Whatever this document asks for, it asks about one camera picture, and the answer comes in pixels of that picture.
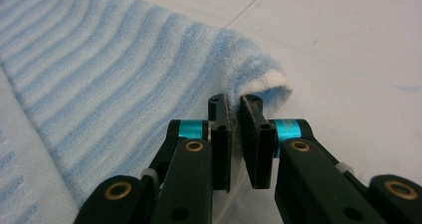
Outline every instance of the blue band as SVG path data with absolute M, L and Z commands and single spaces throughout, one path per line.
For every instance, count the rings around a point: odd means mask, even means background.
M 302 137 L 302 132 L 301 127 L 295 119 L 274 119 L 274 123 L 276 124 L 277 135 L 279 138 L 277 158 L 280 158 L 282 142 L 289 138 Z
M 202 120 L 181 120 L 179 125 L 179 137 L 202 138 Z

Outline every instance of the towel fold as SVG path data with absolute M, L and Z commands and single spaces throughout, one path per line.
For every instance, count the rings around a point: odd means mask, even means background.
M 291 92 L 250 40 L 141 0 L 0 0 L 0 65 L 1 223 L 72 222 L 213 95 Z

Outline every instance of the white surface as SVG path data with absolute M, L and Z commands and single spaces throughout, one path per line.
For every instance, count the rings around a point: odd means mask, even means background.
M 147 0 L 235 29 L 281 61 L 302 117 L 365 184 L 422 184 L 422 0 Z

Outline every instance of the cloth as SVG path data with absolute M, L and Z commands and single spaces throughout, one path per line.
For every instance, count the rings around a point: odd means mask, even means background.
M 271 112 L 291 93 L 247 38 L 141 0 L 0 0 L 0 66 L 1 223 L 72 223 L 211 96 L 235 113 L 259 94 Z

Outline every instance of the black object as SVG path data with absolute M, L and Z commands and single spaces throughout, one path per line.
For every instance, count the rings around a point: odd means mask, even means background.
M 304 119 L 266 120 L 262 111 L 260 98 L 241 97 L 244 157 L 252 186 L 265 189 L 280 154 L 275 199 L 285 224 L 422 223 L 421 186 L 380 175 L 366 187 Z M 224 95 L 209 99 L 208 119 L 172 120 L 147 169 L 155 174 L 106 180 L 75 223 L 211 223 L 212 190 L 230 190 L 232 130 Z M 200 138 L 189 137 L 191 130 Z

